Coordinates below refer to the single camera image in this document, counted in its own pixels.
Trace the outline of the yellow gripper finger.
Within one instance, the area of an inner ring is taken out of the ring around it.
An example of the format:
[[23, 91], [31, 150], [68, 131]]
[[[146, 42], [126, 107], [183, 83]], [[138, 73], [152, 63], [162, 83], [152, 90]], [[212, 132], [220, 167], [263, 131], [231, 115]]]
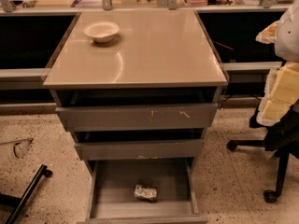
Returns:
[[278, 21], [274, 21], [260, 33], [257, 34], [255, 40], [263, 44], [275, 44], [276, 43], [276, 31], [278, 28]]
[[299, 100], [299, 63], [286, 63], [267, 75], [264, 97], [256, 121], [263, 126], [273, 126]]

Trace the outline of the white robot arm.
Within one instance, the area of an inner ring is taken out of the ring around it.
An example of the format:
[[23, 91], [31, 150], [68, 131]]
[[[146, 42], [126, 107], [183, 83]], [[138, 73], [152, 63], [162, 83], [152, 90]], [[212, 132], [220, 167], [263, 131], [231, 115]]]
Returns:
[[273, 126], [299, 100], [299, 0], [295, 0], [278, 21], [256, 36], [260, 43], [275, 45], [275, 54], [286, 63], [272, 69], [266, 79], [264, 97], [256, 121]]

